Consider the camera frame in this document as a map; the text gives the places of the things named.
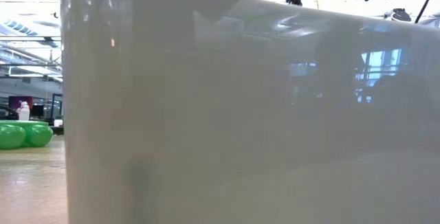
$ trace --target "green inflatable object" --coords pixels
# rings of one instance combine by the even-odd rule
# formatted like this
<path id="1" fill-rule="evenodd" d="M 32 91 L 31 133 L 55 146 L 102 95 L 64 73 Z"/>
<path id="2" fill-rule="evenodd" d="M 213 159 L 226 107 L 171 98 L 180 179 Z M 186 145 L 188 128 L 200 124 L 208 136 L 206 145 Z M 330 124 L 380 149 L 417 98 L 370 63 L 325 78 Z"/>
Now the green inflatable object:
<path id="1" fill-rule="evenodd" d="M 0 149 L 21 147 L 26 137 L 24 128 L 15 125 L 0 126 Z"/>
<path id="2" fill-rule="evenodd" d="M 43 147 L 51 141 L 53 134 L 47 122 L 2 120 L 0 149 Z"/>
<path id="3" fill-rule="evenodd" d="M 54 131 L 49 126 L 44 125 L 34 125 L 26 128 L 26 140 L 24 146 L 29 147 L 43 147 L 46 146 L 52 136 Z"/>

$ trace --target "wooden floor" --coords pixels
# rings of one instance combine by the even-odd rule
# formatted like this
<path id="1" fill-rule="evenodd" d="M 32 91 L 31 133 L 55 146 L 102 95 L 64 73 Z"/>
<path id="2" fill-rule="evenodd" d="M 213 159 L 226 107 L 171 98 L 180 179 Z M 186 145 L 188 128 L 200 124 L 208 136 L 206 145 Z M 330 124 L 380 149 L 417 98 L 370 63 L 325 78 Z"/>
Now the wooden floor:
<path id="1" fill-rule="evenodd" d="M 0 223 L 67 223 L 64 141 L 0 150 Z"/>

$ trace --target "black chair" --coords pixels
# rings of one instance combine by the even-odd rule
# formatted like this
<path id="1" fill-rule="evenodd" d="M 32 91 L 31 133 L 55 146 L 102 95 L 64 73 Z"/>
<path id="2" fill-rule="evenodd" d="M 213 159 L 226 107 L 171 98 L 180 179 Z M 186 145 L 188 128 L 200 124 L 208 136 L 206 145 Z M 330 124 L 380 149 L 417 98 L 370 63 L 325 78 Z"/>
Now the black chair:
<path id="1" fill-rule="evenodd" d="M 0 104 L 0 110 L 4 110 L 4 111 L 8 112 L 8 114 L 6 116 L 0 117 L 0 120 L 18 120 L 19 119 L 19 114 L 14 109 L 12 109 L 6 105 Z"/>

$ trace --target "white glossy surface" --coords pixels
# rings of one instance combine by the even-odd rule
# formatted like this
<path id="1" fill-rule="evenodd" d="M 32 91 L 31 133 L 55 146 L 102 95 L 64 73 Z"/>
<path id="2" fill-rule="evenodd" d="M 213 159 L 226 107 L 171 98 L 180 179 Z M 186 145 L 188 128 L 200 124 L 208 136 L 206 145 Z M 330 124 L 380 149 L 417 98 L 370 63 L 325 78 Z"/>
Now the white glossy surface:
<path id="1" fill-rule="evenodd" d="M 71 224 L 440 221 L 436 30 L 259 0 L 62 4 Z M 361 54 L 394 49 L 406 73 L 358 103 Z"/>

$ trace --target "metal beam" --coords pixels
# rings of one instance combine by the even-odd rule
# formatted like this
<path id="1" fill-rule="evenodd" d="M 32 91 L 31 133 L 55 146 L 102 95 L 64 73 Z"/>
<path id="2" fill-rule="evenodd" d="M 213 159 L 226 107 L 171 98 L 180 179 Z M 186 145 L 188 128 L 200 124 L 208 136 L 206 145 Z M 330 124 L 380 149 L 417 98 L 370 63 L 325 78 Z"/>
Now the metal beam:
<path id="1" fill-rule="evenodd" d="M 0 1 L 0 3 L 52 3 L 59 4 L 57 1 Z"/>
<path id="2" fill-rule="evenodd" d="M 63 78 L 63 76 L 61 76 L 61 77 L 53 77 L 53 76 L 48 76 L 48 75 L 40 75 L 40 76 L 31 76 L 31 77 L 29 77 L 29 76 L 26 76 L 25 74 L 23 74 L 23 76 L 20 76 L 20 75 L 13 75 L 13 76 L 10 76 L 10 75 L 5 75 L 4 73 L 3 73 L 3 76 L 0 76 L 0 79 L 23 79 L 23 78 Z"/>
<path id="3" fill-rule="evenodd" d="M 0 64 L 0 67 L 20 67 L 20 66 L 27 66 L 27 67 L 57 67 L 59 65 L 55 65 L 55 64 L 26 64 L 26 63 L 5 63 L 5 64 Z"/>
<path id="4" fill-rule="evenodd" d="M 37 56 L 35 54 L 29 53 L 29 52 L 27 52 L 25 50 L 22 50 L 22 49 L 19 49 L 19 48 L 15 48 L 14 46 L 11 46 L 11 45 L 9 45 L 7 43 L 0 42 L 0 46 L 4 47 L 4 48 L 7 48 L 7 49 L 10 49 L 10 50 L 13 50 L 13 51 L 16 51 L 16 52 L 18 52 L 20 54 L 23 54 L 23 55 L 29 57 L 31 60 L 32 59 L 37 59 L 37 60 L 42 60 L 43 62 L 53 63 L 49 59 L 43 58 L 41 56 Z"/>
<path id="5" fill-rule="evenodd" d="M 60 36 L 0 36 L 3 42 L 61 42 Z"/>

